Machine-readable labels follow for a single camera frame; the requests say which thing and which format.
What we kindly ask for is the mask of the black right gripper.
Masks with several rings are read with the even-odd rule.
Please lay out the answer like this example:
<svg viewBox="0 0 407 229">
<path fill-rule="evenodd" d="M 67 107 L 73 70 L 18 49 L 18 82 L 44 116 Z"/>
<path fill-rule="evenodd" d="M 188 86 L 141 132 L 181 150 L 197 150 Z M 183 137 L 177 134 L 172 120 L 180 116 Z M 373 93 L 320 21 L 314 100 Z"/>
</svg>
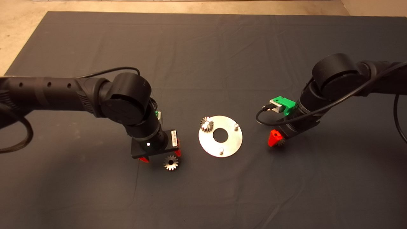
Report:
<svg viewBox="0 0 407 229">
<path fill-rule="evenodd" d="M 285 116 L 282 119 L 279 119 L 278 122 L 287 121 L 289 119 L 297 118 L 304 115 L 303 110 L 292 110 L 289 115 Z M 276 147 L 283 145 L 283 138 L 290 139 L 293 138 L 320 123 L 321 115 L 311 115 L 307 116 L 299 121 L 291 122 L 288 124 L 283 124 L 277 126 L 276 129 L 272 129 L 269 134 L 268 146 Z"/>
</svg>

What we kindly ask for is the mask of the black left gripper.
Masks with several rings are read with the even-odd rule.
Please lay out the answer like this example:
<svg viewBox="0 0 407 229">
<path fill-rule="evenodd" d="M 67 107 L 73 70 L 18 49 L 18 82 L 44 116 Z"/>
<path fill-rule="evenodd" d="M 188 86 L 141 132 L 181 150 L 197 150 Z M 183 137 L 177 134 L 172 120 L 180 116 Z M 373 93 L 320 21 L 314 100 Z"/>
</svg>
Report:
<svg viewBox="0 0 407 229">
<path fill-rule="evenodd" d="M 138 141 L 131 139 L 131 157 L 149 163 L 149 157 L 165 153 L 175 153 L 181 157 L 181 145 L 176 129 L 159 130 L 152 138 Z"/>
</svg>

